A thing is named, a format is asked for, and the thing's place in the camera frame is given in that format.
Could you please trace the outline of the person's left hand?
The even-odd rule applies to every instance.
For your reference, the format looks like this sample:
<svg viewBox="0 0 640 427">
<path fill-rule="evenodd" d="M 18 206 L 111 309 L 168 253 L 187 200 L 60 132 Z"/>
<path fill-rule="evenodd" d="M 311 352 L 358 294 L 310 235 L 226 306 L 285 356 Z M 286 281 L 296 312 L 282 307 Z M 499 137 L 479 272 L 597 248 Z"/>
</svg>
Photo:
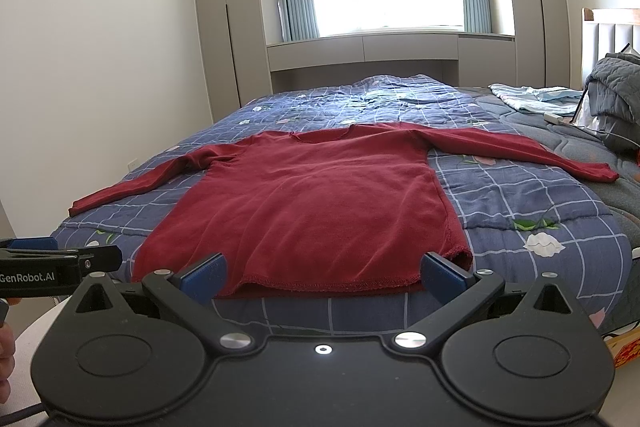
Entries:
<svg viewBox="0 0 640 427">
<path fill-rule="evenodd" d="M 11 326 L 6 323 L 9 307 L 16 305 L 18 299 L 1 299 L 1 329 L 0 329 L 0 402 L 9 400 L 11 386 L 9 378 L 15 367 L 15 336 Z"/>
</svg>

